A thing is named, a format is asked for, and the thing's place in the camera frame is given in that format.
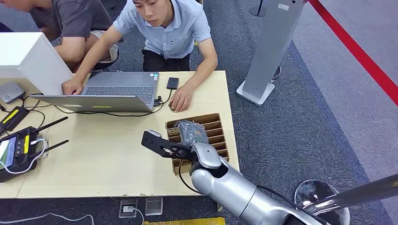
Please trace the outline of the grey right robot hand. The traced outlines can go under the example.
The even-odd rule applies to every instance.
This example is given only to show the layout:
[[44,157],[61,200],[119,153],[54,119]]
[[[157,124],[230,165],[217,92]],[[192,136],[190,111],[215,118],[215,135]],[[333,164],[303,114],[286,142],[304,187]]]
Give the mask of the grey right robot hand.
[[179,120],[174,124],[180,134],[180,144],[192,146],[194,143],[209,144],[205,127],[189,120]]

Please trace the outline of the person's left hand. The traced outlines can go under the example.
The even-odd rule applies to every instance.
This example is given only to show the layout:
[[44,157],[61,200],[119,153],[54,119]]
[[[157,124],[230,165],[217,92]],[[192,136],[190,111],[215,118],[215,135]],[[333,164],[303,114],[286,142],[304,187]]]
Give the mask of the person's left hand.
[[193,93],[194,88],[186,85],[177,89],[171,98],[170,109],[175,113],[186,111],[191,105]]

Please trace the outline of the person's right hand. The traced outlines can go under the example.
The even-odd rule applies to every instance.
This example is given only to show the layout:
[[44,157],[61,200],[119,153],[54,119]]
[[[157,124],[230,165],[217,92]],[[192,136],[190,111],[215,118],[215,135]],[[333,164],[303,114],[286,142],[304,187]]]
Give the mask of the person's right hand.
[[79,78],[72,78],[62,85],[64,95],[80,95],[84,88],[84,82]]

